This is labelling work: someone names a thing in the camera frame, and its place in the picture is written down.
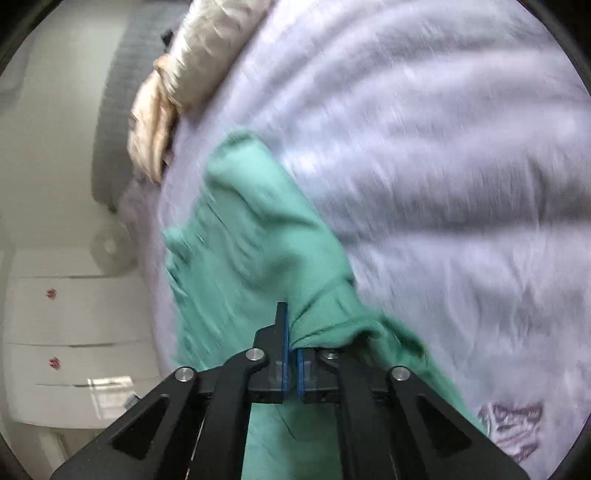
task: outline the white dresser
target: white dresser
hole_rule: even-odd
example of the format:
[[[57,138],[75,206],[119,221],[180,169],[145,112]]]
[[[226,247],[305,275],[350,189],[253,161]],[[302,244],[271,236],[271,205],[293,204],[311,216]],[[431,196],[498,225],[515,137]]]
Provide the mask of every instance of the white dresser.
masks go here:
[[[101,277],[74,253],[17,252],[4,332],[8,404],[23,423],[100,430],[161,377],[140,276]]]

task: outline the bed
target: bed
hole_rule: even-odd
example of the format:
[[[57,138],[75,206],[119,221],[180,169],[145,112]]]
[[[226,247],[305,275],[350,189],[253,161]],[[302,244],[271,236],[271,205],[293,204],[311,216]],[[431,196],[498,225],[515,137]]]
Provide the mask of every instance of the bed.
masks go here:
[[[179,12],[162,5],[164,26]],[[163,374],[161,232],[238,127],[337,235],[362,300],[418,332],[491,439],[549,478],[591,411],[591,99],[547,29],[515,0],[279,0],[183,116],[162,184],[125,164],[101,190],[138,246]]]

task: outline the metal screw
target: metal screw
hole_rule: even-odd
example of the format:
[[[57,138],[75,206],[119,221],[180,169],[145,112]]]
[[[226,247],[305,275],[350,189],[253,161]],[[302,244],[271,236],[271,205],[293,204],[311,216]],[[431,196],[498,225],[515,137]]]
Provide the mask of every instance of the metal screw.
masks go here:
[[[246,358],[252,360],[253,362],[256,362],[261,358],[265,358],[265,352],[260,348],[251,348],[250,350],[246,351]]]
[[[194,374],[193,369],[189,367],[181,367],[174,373],[174,377],[180,382],[188,382],[193,378]]]
[[[406,367],[394,367],[391,375],[394,380],[404,382],[410,378],[410,370]]]
[[[339,353],[336,350],[322,350],[322,356],[327,360],[336,360]]]

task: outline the white wall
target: white wall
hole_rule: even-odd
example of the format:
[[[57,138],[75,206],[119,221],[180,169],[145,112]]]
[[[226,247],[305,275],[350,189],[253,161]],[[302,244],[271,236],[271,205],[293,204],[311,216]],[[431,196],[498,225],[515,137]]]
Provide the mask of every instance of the white wall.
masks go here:
[[[0,100],[0,212],[17,248],[86,246],[107,215],[90,194],[93,137],[138,3],[65,0],[35,31],[20,97]]]

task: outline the fabric fold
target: fabric fold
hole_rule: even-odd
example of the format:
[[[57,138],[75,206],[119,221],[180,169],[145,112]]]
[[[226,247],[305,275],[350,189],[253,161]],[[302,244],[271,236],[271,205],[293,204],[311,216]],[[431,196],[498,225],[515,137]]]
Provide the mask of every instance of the fabric fold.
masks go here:
[[[249,348],[255,332],[272,322],[276,303],[287,301],[292,349],[355,341],[364,357],[384,369],[409,367],[482,430],[421,339],[403,322],[361,303],[341,244],[254,134],[232,134],[214,150],[193,219],[167,230],[165,238],[179,310],[178,363],[221,365]],[[292,471],[289,462],[282,467],[288,472],[268,470],[275,455],[299,455],[279,444],[260,450],[260,436],[281,429],[293,437],[290,450],[311,448],[338,462],[337,444],[323,440],[334,418],[307,421],[319,410],[303,404],[273,408],[275,413],[254,410],[243,478],[310,478]]]

